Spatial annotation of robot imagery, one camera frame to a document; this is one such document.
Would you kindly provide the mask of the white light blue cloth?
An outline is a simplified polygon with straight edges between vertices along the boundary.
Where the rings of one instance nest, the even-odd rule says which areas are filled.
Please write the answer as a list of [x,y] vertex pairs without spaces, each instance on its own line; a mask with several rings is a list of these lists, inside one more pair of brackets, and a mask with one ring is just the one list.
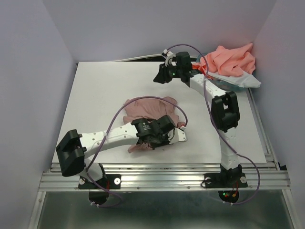
[[223,76],[218,73],[208,73],[208,75],[212,78],[215,78],[223,83],[234,85],[240,88],[259,88],[261,86],[261,82],[257,80],[252,74],[248,74],[243,71],[242,76]]

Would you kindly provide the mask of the dusty pink skirt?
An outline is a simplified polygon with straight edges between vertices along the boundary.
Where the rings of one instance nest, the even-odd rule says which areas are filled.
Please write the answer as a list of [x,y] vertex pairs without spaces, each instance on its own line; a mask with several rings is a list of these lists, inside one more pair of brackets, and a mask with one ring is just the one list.
[[177,105],[177,101],[168,96],[164,97],[164,99],[172,104],[154,98],[139,99],[130,103],[124,108],[126,115],[123,117],[123,123],[127,124],[140,118],[147,120],[159,119],[164,115],[168,115],[174,121],[176,127],[185,125],[185,122],[182,122],[179,115],[175,112],[176,107],[174,105]]

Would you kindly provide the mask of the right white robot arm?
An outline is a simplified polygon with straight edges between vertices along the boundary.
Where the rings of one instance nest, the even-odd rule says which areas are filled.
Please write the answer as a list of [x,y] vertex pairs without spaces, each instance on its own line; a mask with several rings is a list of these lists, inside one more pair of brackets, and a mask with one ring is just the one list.
[[208,186],[219,182],[223,186],[230,186],[239,181],[242,175],[242,167],[234,148],[236,145],[236,129],[240,120],[236,93],[226,92],[217,87],[208,79],[207,70],[194,69],[188,52],[174,54],[165,49],[162,56],[165,58],[165,62],[160,65],[153,81],[164,84],[177,78],[202,95],[212,125],[219,136],[221,149],[220,172],[205,174],[204,184]]

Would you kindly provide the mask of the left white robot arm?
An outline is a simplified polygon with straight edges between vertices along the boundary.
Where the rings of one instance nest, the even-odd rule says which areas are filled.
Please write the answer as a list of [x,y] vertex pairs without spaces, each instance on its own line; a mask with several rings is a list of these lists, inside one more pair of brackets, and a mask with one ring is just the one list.
[[100,151],[124,145],[149,144],[153,148],[185,140],[184,133],[173,120],[164,115],[158,120],[136,119],[109,132],[79,134],[68,131],[56,147],[64,177],[71,177],[88,168],[85,160]]

